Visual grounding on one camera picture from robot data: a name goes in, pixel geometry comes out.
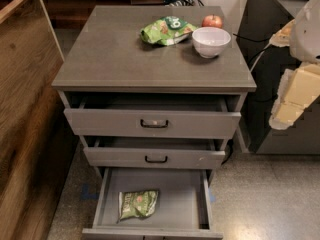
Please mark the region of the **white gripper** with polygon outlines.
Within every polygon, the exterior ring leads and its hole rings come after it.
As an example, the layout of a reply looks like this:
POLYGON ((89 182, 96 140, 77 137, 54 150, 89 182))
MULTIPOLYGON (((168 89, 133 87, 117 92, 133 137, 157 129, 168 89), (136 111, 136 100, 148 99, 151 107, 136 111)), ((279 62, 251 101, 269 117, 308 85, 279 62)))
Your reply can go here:
MULTIPOLYGON (((320 0, 309 0, 296 15, 271 36, 276 47, 290 44, 292 57, 309 63, 320 62, 320 0)), ((273 104, 269 125, 276 130, 291 127, 320 96, 320 65, 302 63, 282 75, 273 104)))

